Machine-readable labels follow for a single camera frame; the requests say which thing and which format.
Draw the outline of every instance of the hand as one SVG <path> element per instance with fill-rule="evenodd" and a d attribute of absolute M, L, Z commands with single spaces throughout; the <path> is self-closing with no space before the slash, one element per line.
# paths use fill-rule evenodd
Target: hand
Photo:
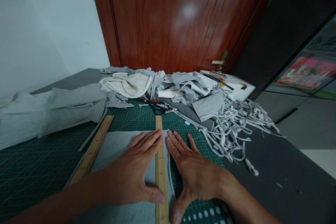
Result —
<path fill-rule="evenodd" d="M 223 186 L 236 183 L 234 176 L 224 168 L 203 157 L 188 134 L 191 149 L 181 136 L 168 132 L 167 146 L 182 176 L 183 191 L 173 209 L 173 224 L 179 224 L 189 204 L 194 200 L 223 198 Z"/>
<path fill-rule="evenodd" d="M 161 130 L 137 136 L 124 154 L 102 170 L 106 180 L 108 204 L 124 205 L 140 201 L 164 203 L 165 196 L 158 187 L 145 185 L 145 172 L 163 142 Z"/>

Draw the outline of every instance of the brown door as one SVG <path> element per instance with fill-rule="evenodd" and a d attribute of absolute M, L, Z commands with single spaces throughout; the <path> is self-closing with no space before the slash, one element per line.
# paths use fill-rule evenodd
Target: brown door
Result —
<path fill-rule="evenodd" d="M 214 70 L 211 61 L 224 50 L 232 53 L 259 1 L 112 0 L 120 65 Z M 101 14 L 100 21 L 104 32 Z"/>

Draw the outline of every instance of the green cutting mat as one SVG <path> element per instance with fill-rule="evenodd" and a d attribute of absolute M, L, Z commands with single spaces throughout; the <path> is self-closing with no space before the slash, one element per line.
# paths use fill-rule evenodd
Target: green cutting mat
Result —
<path fill-rule="evenodd" d="M 155 129 L 155 114 L 148 106 L 109 109 L 115 118 L 109 131 L 142 131 Z M 162 117 L 163 128 L 176 130 L 184 141 L 187 133 L 195 140 L 200 153 L 224 167 L 221 158 L 208 147 L 203 135 L 174 113 Z M 44 139 L 33 139 L 0 151 L 0 222 L 61 191 L 72 175 L 84 151 L 78 153 L 96 124 L 89 122 L 57 132 Z M 178 197 L 182 192 L 182 178 L 171 159 L 171 174 Z M 187 209 L 184 223 L 233 223 L 226 205 L 219 200 L 195 201 Z"/>

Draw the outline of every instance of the white box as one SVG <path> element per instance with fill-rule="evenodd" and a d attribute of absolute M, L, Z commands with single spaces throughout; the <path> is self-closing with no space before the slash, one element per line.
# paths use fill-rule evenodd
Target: white box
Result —
<path fill-rule="evenodd" d="M 201 70 L 200 74 L 209 74 L 210 71 Z M 253 90 L 256 88 L 252 84 L 234 76 L 234 75 L 228 75 L 224 74 L 226 79 L 223 81 L 225 84 L 230 86 L 233 90 L 228 88 L 227 86 L 223 86 L 222 89 L 231 91 L 231 95 L 234 99 L 245 101 L 246 98 L 253 92 Z"/>

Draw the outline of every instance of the wooden ruler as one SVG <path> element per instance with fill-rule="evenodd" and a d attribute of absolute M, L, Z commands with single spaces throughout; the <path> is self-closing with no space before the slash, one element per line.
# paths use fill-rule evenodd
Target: wooden ruler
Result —
<path fill-rule="evenodd" d="M 75 174 L 72 176 L 68 186 L 77 183 L 81 180 L 84 176 L 89 174 L 90 169 L 93 165 L 93 162 L 96 159 L 96 156 L 99 152 L 99 149 L 105 139 L 106 133 L 109 130 L 109 127 L 112 123 L 114 115 L 108 115 L 105 117 L 104 121 L 102 122 L 97 134 L 95 135 L 92 143 L 90 144 L 89 148 L 85 152 L 81 163 L 79 164 Z"/>
<path fill-rule="evenodd" d="M 155 128 L 157 130 L 163 130 L 162 117 L 160 115 L 155 116 Z M 159 151 L 156 154 L 156 186 L 159 187 L 164 195 L 166 201 L 164 204 L 156 204 L 156 224 L 169 224 L 169 207 L 168 207 L 168 195 L 167 195 L 167 178 L 166 178 L 166 161 L 164 143 L 160 146 Z"/>

